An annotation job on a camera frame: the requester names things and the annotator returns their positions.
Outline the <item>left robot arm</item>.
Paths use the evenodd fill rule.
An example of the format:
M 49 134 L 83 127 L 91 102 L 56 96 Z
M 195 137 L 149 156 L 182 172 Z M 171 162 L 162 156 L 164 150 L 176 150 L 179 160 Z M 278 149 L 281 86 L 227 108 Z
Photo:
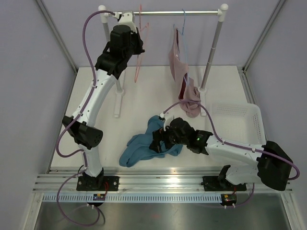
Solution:
M 98 112 L 107 94 L 116 84 L 133 55 L 144 51 L 139 30 L 134 25 L 113 27 L 110 40 L 94 66 L 92 83 L 79 108 L 71 116 L 64 116 L 62 124 L 83 152 L 84 171 L 79 174 L 78 191 L 98 191 L 106 188 L 104 169 L 100 162 L 98 145 L 103 131 L 95 128 Z

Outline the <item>teal tank top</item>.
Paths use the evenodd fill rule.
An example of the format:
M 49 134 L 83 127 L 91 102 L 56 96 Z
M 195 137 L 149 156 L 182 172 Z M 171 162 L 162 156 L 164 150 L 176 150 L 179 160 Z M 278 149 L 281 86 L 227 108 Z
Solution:
M 159 116 L 152 116 L 147 123 L 147 129 L 143 134 L 134 135 L 128 142 L 125 150 L 119 158 L 119 165 L 122 167 L 132 167 L 139 161 L 147 161 L 153 158 L 164 158 L 167 154 L 178 156 L 183 148 L 183 145 L 174 145 L 170 149 L 166 149 L 165 144 L 161 143 L 162 152 L 157 153 L 149 149 L 153 141 L 153 132 L 163 128 L 164 122 L 159 119 Z

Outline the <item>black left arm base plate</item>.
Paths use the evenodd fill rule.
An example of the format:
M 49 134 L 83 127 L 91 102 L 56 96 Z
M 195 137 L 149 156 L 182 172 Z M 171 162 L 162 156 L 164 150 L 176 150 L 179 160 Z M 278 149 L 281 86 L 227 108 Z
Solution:
M 118 176 L 90 177 L 83 175 L 78 177 L 77 191 L 118 191 Z

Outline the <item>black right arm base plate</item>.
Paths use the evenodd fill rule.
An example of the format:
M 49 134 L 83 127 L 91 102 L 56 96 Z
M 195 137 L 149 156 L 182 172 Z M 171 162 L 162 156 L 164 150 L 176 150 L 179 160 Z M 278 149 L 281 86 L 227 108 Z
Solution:
M 246 184 L 234 185 L 226 179 L 219 179 L 218 176 L 203 176 L 202 186 L 207 192 L 222 192 L 222 191 L 246 191 Z

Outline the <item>pink wire hanger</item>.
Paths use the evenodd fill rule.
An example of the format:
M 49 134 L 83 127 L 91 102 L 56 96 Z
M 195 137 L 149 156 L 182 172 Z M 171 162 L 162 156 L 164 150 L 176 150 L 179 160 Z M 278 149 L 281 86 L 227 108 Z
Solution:
M 140 2 L 139 6 L 139 27 L 138 29 L 138 46 L 137 46 L 137 62 L 136 62 L 136 70 L 135 70 L 135 77 L 134 77 L 134 82 L 137 82 L 141 64 L 142 64 L 142 58 L 143 58 L 143 53 L 145 52 L 144 46 L 147 43 L 148 39 L 148 31 L 149 31 L 149 23 L 147 23 L 145 26 L 142 26 L 142 20 L 141 20 L 141 13 L 142 13 L 142 1 Z M 145 39 L 142 39 L 142 32 L 146 31 Z

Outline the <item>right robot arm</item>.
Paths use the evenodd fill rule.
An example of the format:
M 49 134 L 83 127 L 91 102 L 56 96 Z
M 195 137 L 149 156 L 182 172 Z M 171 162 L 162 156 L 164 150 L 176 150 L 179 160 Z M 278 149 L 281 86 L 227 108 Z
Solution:
M 185 145 L 196 154 L 241 162 L 242 166 L 225 165 L 221 169 L 217 182 L 224 190 L 233 185 L 262 182 L 271 189 L 284 191 L 293 167 L 293 161 L 273 141 L 264 145 L 230 143 L 209 131 L 195 130 L 180 117 L 154 131 L 149 148 L 161 153 L 162 147 L 169 150 L 174 145 Z

